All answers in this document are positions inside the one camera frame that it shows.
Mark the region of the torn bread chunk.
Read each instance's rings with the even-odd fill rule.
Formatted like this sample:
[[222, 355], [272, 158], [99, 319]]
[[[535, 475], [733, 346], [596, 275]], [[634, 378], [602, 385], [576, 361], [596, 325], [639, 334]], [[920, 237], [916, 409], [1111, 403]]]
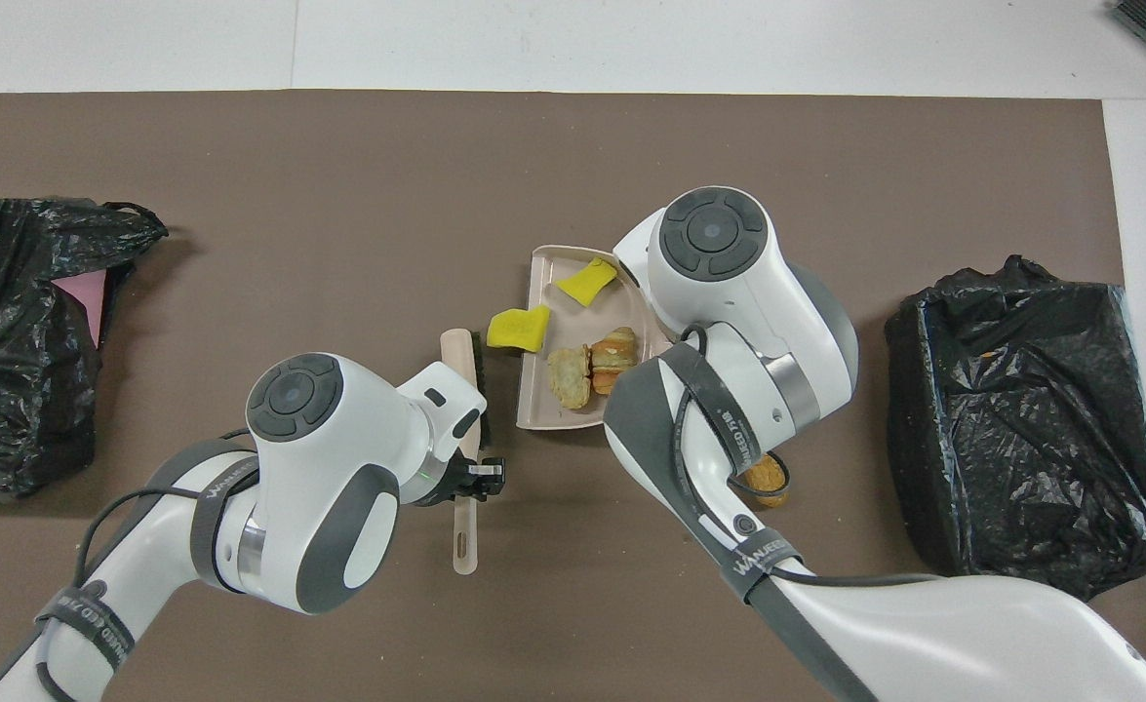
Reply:
[[630, 326], [618, 326], [589, 347], [590, 382], [595, 394], [609, 396], [617, 379], [638, 365], [638, 337]]
[[554, 391], [554, 396], [564, 409], [581, 410], [589, 404], [590, 374], [589, 346], [556, 348], [547, 356], [550, 391]]

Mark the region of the black bag lined bin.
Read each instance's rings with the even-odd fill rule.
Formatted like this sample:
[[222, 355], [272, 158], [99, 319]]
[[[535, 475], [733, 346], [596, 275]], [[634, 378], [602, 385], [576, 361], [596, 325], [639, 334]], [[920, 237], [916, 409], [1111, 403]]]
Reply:
[[908, 295], [885, 338], [890, 475], [925, 563], [1084, 601], [1146, 576], [1146, 409], [1121, 286], [1014, 254]]

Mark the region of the black trash bag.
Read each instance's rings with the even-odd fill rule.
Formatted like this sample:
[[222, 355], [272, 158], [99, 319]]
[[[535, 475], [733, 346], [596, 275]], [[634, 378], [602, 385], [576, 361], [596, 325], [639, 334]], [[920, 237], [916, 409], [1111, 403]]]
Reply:
[[128, 275], [167, 232], [132, 203], [0, 199], [0, 499], [95, 457], [99, 345], [85, 305], [58, 281]]

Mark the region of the pink bin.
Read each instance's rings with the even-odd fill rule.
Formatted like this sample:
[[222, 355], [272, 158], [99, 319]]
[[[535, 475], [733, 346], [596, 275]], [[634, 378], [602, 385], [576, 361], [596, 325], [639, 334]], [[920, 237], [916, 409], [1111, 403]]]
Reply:
[[101, 317], [103, 317], [107, 289], [107, 271], [99, 270], [72, 277], [60, 277], [60, 279], [54, 281], [54, 284], [57, 285], [62, 292], [72, 295], [77, 302], [83, 305], [83, 308], [85, 308], [85, 315], [88, 320], [88, 329], [91, 329], [92, 342], [99, 348], [101, 337]]

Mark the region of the yellow sponge with green side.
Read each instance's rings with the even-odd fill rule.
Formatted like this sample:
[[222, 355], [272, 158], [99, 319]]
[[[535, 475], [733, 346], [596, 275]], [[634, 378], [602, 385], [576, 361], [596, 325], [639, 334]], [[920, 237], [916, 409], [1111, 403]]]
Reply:
[[595, 298], [599, 297], [603, 289], [609, 287], [617, 281], [617, 267], [601, 257], [594, 257], [584, 267], [575, 274], [555, 281], [554, 285], [559, 292], [568, 295], [578, 305], [584, 308], [592, 306]]

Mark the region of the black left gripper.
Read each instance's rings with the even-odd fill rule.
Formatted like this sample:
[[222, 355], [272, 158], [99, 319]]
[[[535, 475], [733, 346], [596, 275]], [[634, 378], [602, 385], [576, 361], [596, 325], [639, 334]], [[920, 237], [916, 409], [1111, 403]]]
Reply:
[[499, 496], [507, 483], [507, 462], [504, 457], [485, 457], [471, 465], [470, 459], [462, 453], [453, 453], [452, 462], [445, 466], [444, 475], [434, 488], [417, 499], [419, 507], [439, 505], [456, 497], [473, 497], [489, 499]]

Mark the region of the wooden hand brush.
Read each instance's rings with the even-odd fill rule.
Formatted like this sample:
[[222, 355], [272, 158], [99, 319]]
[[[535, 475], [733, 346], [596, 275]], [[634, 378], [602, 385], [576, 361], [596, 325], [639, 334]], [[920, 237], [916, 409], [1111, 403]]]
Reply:
[[[452, 366], [474, 388], [482, 382], [478, 378], [474, 336], [468, 329], [450, 329], [440, 334], [440, 350], [444, 364]], [[476, 463], [482, 450], [482, 419], [476, 419], [464, 439], [460, 440], [461, 453]], [[478, 505], [471, 496], [454, 498], [453, 566], [461, 576], [470, 576], [478, 568]]]

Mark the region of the beige plastic dustpan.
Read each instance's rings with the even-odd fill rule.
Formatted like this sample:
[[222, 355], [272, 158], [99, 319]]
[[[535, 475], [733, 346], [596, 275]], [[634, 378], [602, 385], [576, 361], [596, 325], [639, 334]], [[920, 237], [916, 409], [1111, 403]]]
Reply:
[[[601, 289], [590, 303], [582, 306], [556, 286], [592, 259], [601, 258], [617, 268], [617, 279]], [[607, 396], [591, 394], [584, 409], [565, 409], [549, 387], [547, 356], [558, 348], [590, 346], [618, 326], [629, 326], [638, 339], [638, 360], [645, 361], [672, 346], [664, 328], [647, 307], [638, 285], [623, 271], [617, 257], [581, 246], [545, 245], [533, 250], [529, 266], [529, 307], [544, 305], [547, 320], [544, 346], [537, 354], [524, 352], [519, 379], [516, 427], [528, 429], [573, 429], [601, 425]]]

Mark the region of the brown table mat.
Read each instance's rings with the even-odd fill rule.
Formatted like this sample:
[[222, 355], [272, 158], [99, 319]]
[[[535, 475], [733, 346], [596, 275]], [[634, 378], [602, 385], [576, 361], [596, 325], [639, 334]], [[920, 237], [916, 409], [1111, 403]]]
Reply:
[[[697, 186], [740, 187], [848, 309], [856, 397], [783, 445], [768, 521], [818, 571], [919, 570], [886, 453], [884, 324], [1011, 254], [1121, 283], [1093, 98], [241, 92], [0, 95], [0, 197], [138, 203], [170, 227], [101, 350], [95, 465], [0, 505], [0, 666], [83, 529], [185, 445], [242, 426], [280, 360], [335, 352], [402, 382], [446, 329], [527, 302], [529, 254], [607, 252]], [[485, 360], [507, 486], [480, 565], [452, 507], [405, 508], [388, 559], [320, 617], [195, 583], [109, 702], [829, 702], [599, 427], [515, 426], [520, 360]]]

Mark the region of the yellow blocky sponge piece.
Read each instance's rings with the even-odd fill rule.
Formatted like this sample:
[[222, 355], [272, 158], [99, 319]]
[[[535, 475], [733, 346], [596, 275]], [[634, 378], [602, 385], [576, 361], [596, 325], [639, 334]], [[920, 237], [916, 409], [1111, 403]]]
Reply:
[[497, 311], [492, 316], [485, 342], [492, 348], [519, 348], [537, 354], [544, 347], [550, 316], [550, 307], [545, 305]]

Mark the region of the small brown bread roll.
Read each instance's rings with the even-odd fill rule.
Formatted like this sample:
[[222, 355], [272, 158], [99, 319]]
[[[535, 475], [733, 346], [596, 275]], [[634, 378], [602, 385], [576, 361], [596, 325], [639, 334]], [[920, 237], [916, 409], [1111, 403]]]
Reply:
[[731, 482], [754, 499], [760, 508], [774, 508], [782, 506], [788, 497], [790, 472], [785, 462], [769, 450], [760, 462]]

